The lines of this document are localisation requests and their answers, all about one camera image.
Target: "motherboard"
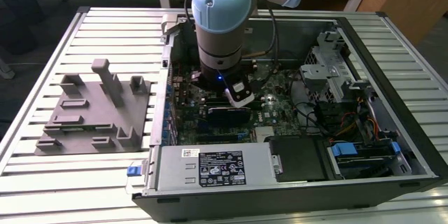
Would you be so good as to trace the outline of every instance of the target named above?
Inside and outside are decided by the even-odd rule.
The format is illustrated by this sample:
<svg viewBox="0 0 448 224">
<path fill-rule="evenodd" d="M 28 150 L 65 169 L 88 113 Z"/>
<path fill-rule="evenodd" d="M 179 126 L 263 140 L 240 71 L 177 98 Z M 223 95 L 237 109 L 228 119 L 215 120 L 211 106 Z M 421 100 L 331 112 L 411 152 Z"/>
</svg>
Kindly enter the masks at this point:
<svg viewBox="0 0 448 224">
<path fill-rule="evenodd" d="M 249 80 L 261 79 L 271 64 L 249 61 Z M 233 108 L 223 93 L 205 91 L 192 84 L 192 69 L 175 66 L 173 88 L 177 119 L 177 145 L 263 142 L 271 135 L 300 135 L 289 98 L 295 70 L 279 70 L 256 94 L 255 101 Z"/>
</svg>

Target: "black cable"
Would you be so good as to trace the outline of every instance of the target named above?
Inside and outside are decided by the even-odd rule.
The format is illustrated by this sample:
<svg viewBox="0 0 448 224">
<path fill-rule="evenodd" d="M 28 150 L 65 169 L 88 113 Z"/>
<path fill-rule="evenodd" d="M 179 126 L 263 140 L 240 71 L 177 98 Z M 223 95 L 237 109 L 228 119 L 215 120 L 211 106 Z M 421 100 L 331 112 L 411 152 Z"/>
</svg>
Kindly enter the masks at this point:
<svg viewBox="0 0 448 224">
<path fill-rule="evenodd" d="M 272 75 L 272 73 L 275 71 L 275 68 L 277 66 L 277 62 L 279 62 L 279 50 L 280 50 L 277 24 L 276 24 L 276 20 L 275 20 L 275 16 L 273 16 L 273 12 L 272 12 L 271 6 L 268 4 L 268 0 L 264 0 L 264 1 L 265 1 L 265 6 L 268 7 L 271 19 L 272 19 L 272 27 L 273 27 L 273 39 L 272 39 L 272 42 L 275 41 L 275 53 L 273 53 L 273 65 L 272 65 L 272 69 L 271 69 L 267 77 L 261 81 L 261 86 L 268 82 L 268 80 L 271 78 L 271 75 Z"/>
<path fill-rule="evenodd" d="M 324 128 L 324 126 L 323 126 L 320 123 L 317 123 L 315 119 L 312 119 L 305 113 L 303 113 L 303 112 L 299 110 L 297 105 L 300 105 L 300 104 L 307 104 L 307 105 L 309 105 L 309 106 L 313 106 L 315 104 L 311 103 L 311 102 L 299 102 L 299 103 L 296 103 L 296 104 L 293 105 L 293 107 L 295 107 L 296 111 L 299 112 L 299 114 L 303 115 L 303 116 L 304 116 L 304 117 L 305 117 L 305 118 L 307 118 L 307 119 L 308 119 L 308 120 L 309 120 L 309 121 L 319 127 L 320 132 L 321 132 L 321 134 L 323 134 L 324 136 L 335 137 L 335 135 L 333 135 L 332 133 L 328 132 L 328 130 Z"/>
<path fill-rule="evenodd" d="M 191 28 L 195 29 L 195 27 L 193 27 L 193 22 L 191 21 L 189 14 L 188 14 L 187 2 L 188 2 L 188 0 L 184 0 L 185 17 L 187 17 L 188 23 L 189 23 L 189 25 L 191 25 Z"/>
<path fill-rule="evenodd" d="M 265 1 L 265 6 L 268 7 L 268 10 L 269 10 L 271 17 L 273 17 L 273 12 L 272 12 L 272 9 L 268 5 L 268 0 L 264 0 L 264 1 Z M 276 29 L 277 29 L 277 26 L 276 26 L 276 21 L 275 21 L 275 18 L 273 18 L 272 19 L 272 39 L 271 39 L 269 47 L 264 51 L 244 55 L 243 58 L 260 57 L 260 56 L 267 55 L 272 51 L 272 48 L 273 48 L 275 42 L 276 42 L 276 38 L 277 38 L 276 35 L 275 35 L 276 34 Z"/>
<path fill-rule="evenodd" d="M 309 113 L 307 114 L 307 124 L 305 124 L 307 127 L 311 127 L 311 126 L 309 126 L 309 115 L 311 115 L 311 114 L 315 114 L 315 115 L 316 115 L 315 111 L 312 111 L 312 112 L 309 112 Z"/>
</svg>

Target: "slotted aluminum surface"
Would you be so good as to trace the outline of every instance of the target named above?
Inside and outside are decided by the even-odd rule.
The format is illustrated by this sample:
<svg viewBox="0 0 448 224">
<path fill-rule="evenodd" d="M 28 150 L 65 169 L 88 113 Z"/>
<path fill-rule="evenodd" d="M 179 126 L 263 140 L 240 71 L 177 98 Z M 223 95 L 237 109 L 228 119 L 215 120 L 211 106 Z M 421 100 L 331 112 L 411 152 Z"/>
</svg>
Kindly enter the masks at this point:
<svg viewBox="0 0 448 224">
<path fill-rule="evenodd" d="M 121 80 L 143 75 L 157 83 L 163 44 L 160 21 L 179 9 L 91 8 L 77 14 L 63 41 L 19 112 L 0 150 L 0 223 L 153 223 L 127 194 L 127 167 L 148 157 L 140 153 L 35 156 L 36 140 L 49 119 L 64 73 L 99 81 L 89 64 L 107 58 Z M 437 150 L 448 159 L 448 94 L 440 77 L 408 46 L 387 19 L 375 13 L 277 11 L 281 16 L 345 16 L 399 90 Z M 360 75 L 361 69 L 355 63 Z M 157 85 L 152 85 L 155 94 Z M 149 107 L 155 104 L 151 96 Z M 148 108 L 145 133 L 151 133 L 153 108 Z M 148 148 L 149 136 L 143 148 Z M 143 187 L 143 178 L 129 184 Z M 247 217 L 197 223 L 445 223 L 448 187 L 407 194 L 377 207 L 291 215 Z"/>
</svg>

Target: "gray plastic peg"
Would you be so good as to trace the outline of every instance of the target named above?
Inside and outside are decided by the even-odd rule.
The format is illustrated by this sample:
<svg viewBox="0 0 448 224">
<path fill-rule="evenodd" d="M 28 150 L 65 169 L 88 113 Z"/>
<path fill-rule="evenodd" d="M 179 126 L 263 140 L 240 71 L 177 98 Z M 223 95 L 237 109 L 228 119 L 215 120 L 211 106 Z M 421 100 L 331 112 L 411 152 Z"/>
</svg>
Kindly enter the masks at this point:
<svg viewBox="0 0 448 224">
<path fill-rule="evenodd" d="M 68 97 L 81 96 L 77 87 L 84 85 L 85 84 L 79 74 L 65 74 L 60 83 L 60 87 L 63 88 Z"/>
<path fill-rule="evenodd" d="M 101 78 L 103 87 L 107 90 L 107 93 L 109 94 L 109 98 L 112 100 L 112 103 L 115 107 L 121 107 L 124 105 L 123 98 L 120 95 L 120 92 L 123 90 L 123 87 L 119 81 L 115 81 L 112 74 L 108 70 L 109 67 L 109 61 L 107 59 L 95 59 L 92 63 L 92 71 L 97 73 L 97 75 Z"/>
</svg>

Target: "power supply label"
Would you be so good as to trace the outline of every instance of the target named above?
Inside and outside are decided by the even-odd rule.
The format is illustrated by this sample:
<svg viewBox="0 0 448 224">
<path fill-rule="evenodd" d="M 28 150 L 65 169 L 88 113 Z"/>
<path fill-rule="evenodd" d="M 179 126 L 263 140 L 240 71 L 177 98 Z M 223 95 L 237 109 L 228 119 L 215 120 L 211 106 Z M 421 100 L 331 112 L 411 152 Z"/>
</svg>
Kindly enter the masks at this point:
<svg viewBox="0 0 448 224">
<path fill-rule="evenodd" d="M 200 153 L 199 178 L 201 187 L 245 185 L 243 152 Z"/>
</svg>

